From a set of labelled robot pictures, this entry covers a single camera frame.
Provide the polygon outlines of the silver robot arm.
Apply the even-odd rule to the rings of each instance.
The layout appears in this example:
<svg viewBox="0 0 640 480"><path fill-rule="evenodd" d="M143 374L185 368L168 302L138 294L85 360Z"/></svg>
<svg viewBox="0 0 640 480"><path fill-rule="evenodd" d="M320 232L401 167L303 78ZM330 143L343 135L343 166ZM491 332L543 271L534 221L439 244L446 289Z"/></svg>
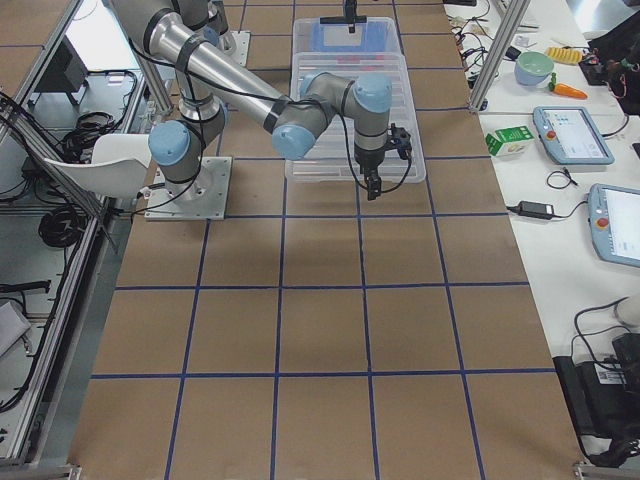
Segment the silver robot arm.
<svg viewBox="0 0 640 480"><path fill-rule="evenodd" d="M299 99L293 100L225 52L223 2L114 1L111 6L137 54L203 86L202 95L189 84L182 86L187 110L202 109L217 97L261 124L274 149L288 160L304 158L334 117L351 119L354 134L346 156L353 178L370 200L387 191L378 172L387 151L412 160L409 133L389 120L388 77L367 74L351 80L321 72L306 77Z"/></svg>

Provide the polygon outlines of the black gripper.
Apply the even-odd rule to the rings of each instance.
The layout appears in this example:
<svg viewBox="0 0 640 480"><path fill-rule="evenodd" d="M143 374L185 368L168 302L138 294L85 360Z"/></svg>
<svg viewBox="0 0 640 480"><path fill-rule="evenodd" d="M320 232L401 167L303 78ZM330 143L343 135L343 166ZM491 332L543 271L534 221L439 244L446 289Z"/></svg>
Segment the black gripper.
<svg viewBox="0 0 640 480"><path fill-rule="evenodd" d="M384 147L375 150L355 148L355 159L367 184L368 201L376 200L382 195L382 179L378 168L383 163L385 155L386 149Z"/></svg>
<svg viewBox="0 0 640 480"><path fill-rule="evenodd" d="M341 16L325 16L320 18L321 24L348 25L349 33L355 33L355 25L366 23L367 16L357 13L357 0L344 0Z"/></svg>

